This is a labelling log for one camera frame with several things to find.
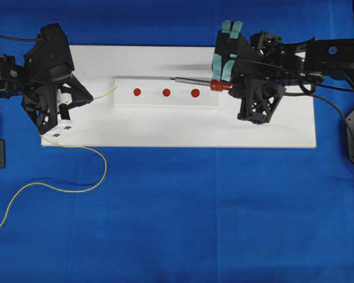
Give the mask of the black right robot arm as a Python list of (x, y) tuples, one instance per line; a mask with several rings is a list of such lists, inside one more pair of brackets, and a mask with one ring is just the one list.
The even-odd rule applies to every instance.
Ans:
[(325, 77), (347, 81), (354, 92), (354, 39), (285, 44), (280, 36), (261, 31), (246, 40), (241, 21), (224, 21), (218, 31), (209, 81), (173, 78), (179, 83), (207, 85), (241, 100), (238, 119), (254, 124), (271, 120), (286, 87), (297, 85), (313, 96)]

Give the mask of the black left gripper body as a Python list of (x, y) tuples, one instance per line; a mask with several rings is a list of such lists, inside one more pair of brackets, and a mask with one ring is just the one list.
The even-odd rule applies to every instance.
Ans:
[(68, 38), (60, 24), (50, 24), (40, 29), (38, 41), (24, 55), (23, 88), (55, 84), (70, 85), (74, 82), (74, 63)]

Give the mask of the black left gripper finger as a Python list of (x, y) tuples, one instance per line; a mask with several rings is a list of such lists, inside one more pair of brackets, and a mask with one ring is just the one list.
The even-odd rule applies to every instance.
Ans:
[(70, 110), (75, 107), (81, 107), (91, 103), (94, 98), (89, 91), (82, 85), (81, 82), (71, 74), (68, 78), (61, 80), (57, 83), (57, 88), (61, 94), (69, 94), (71, 99), (69, 103), (61, 102), (58, 105), (58, 109)]
[(71, 103), (71, 94), (57, 88), (37, 88), (23, 94), (23, 109), (42, 136), (60, 136), (72, 129)]

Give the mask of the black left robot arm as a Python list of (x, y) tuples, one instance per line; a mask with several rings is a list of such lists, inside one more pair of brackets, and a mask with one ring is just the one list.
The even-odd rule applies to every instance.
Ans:
[(57, 90), (76, 86), (74, 64), (67, 36), (59, 24), (40, 29), (35, 45), (24, 55), (24, 65), (15, 57), (0, 56), (0, 98), (22, 96), (22, 107), (41, 135), (58, 124)]

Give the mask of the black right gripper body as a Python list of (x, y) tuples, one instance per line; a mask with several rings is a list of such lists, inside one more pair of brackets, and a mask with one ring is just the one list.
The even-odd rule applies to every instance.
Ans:
[(306, 51), (305, 42), (285, 44), (282, 37), (266, 31), (252, 35), (250, 40), (260, 55), (259, 62), (255, 64), (258, 70), (249, 78), (250, 86), (304, 84), (304, 59), (298, 53)]

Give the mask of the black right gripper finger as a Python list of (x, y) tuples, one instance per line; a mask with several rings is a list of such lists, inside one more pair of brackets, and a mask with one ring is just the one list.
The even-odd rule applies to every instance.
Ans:
[(245, 78), (233, 84), (228, 93), (241, 100), (237, 119), (253, 124), (264, 124), (270, 122), (285, 95), (285, 87), (269, 80)]
[(238, 83), (245, 74), (249, 62), (258, 60), (257, 51), (241, 33), (241, 21), (226, 20), (217, 33), (212, 59), (212, 79), (228, 83)]

